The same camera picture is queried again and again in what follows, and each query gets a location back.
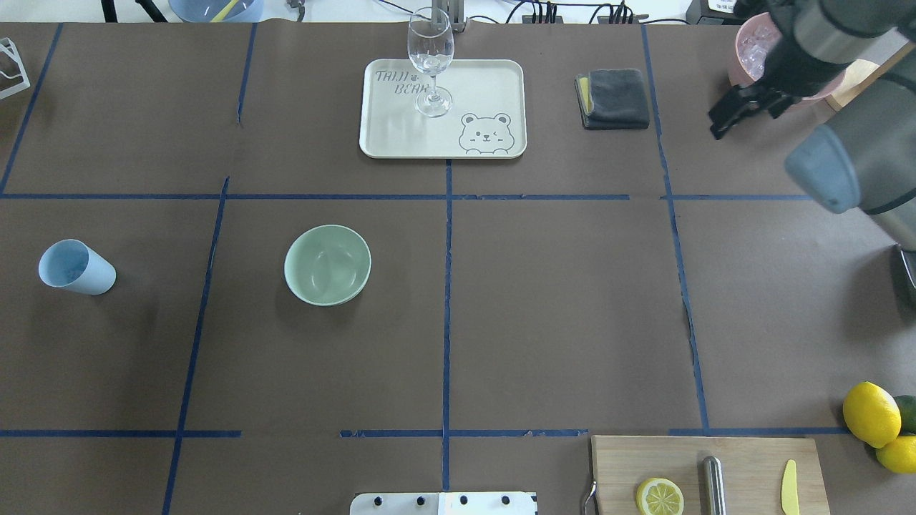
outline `yellow straw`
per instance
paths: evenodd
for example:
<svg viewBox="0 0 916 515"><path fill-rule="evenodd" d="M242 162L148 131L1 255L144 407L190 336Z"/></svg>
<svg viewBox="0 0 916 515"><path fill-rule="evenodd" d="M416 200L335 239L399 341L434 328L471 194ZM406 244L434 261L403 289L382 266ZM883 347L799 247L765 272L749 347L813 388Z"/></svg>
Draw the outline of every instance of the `yellow straw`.
<svg viewBox="0 0 916 515"><path fill-rule="evenodd" d="M229 3L226 4L226 7L223 7L222 11L216 13L216 16L214 16L213 19L210 20L210 23L217 23L217 22L223 21L223 19L226 18L226 15L229 14L229 11L231 11L232 8L235 7L235 4L238 4L238 0L229 0Z"/></svg>

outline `pink container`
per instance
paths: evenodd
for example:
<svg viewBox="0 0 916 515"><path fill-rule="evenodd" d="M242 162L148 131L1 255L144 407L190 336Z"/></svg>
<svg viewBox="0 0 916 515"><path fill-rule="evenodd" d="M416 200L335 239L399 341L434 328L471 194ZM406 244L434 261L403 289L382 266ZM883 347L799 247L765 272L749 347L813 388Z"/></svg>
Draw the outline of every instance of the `pink container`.
<svg viewBox="0 0 916 515"><path fill-rule="evenodd" d="M732 48L732 54L728 60L728 80L732 85L742 85L749 86L752 84L755 79L751 77L750 69L748 66L741 61L739 51L742 46L742 41L747 38L752 38L754 34L758 33L758 30L769 29L772 32L779 34L780 30L776 27L776 24L773 23L773 20L770 19L769 13L762 13L756 16L749 18L744 25L738 30L737 36L735 36L735 45ZM773 46L776 46L776 43L779 42L780 36L777 36L773 41ZM814 104L815 102L823 99L830 93L836 91L836 88L840 87L840 83L843 82L843 77L846 72L842 71L839 75L836 76L829 84L827 84L818 94L814 96L806 96L801 102L795 106L800 105L809 105Z"/></svg>

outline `ice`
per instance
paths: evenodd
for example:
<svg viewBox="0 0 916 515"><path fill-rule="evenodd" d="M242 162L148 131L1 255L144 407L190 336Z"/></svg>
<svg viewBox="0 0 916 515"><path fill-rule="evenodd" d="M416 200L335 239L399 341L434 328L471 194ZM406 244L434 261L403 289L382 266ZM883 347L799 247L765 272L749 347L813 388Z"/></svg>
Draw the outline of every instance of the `ice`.
<svg viewBox="0 0 916 515"><path fill-rule="evenodd" d="M781 34L775 27L759 25L738 43L738 58L754 81L763 76L767 53L779 42Z"/></svg>

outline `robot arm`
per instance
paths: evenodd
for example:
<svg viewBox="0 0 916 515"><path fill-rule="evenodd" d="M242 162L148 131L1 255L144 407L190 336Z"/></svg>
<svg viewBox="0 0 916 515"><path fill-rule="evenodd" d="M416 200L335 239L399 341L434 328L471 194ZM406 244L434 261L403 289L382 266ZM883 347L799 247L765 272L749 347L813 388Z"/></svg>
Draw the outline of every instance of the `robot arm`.
<svg viewBox="0 0 916 515"><path fill-rule="evenodd" d="M828 210L859 207L916 251L916 52L817 127L786 171Z"/></svg>
<svg viewBox="0 0 916 515"><path fill-rule="evenodd" d="M709 112L716 139L745 117L766 110L776 118L819 92L893 27L916 40L916 0L767 3L783 37L760 80L732 88ZM746 14L762 7L738 4ZM817 127L785 167L823 207L838 214L858 207L898 242L916 302L916 52Z"/></svg>
<svg viewBox="0 0 916 515"><path fill-rule="evenodd" d="M709 112L721 139L742 119L762 111L777 118L802 97L821 91L875 38L898 27L916 38L916 0L739 0L736 11L768 9L780 29L763 76L735 86Z"/></svg>

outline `wine glass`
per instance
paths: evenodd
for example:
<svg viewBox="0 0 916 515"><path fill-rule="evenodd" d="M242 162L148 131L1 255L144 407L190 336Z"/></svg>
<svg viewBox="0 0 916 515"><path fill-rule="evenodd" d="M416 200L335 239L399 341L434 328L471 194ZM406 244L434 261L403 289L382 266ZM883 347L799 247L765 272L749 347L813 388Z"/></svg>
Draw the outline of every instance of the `wine glass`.
<svg viewBox="0 0 916 515"><path fill-rule="evenodd" d="M455 53L449 16L439 7L423 7L410 15L407 53L420 73L432 77L432 88L417 95L417 110L430 118L452 108L452 94L436 87L436 75L445 71Z"/></svg>

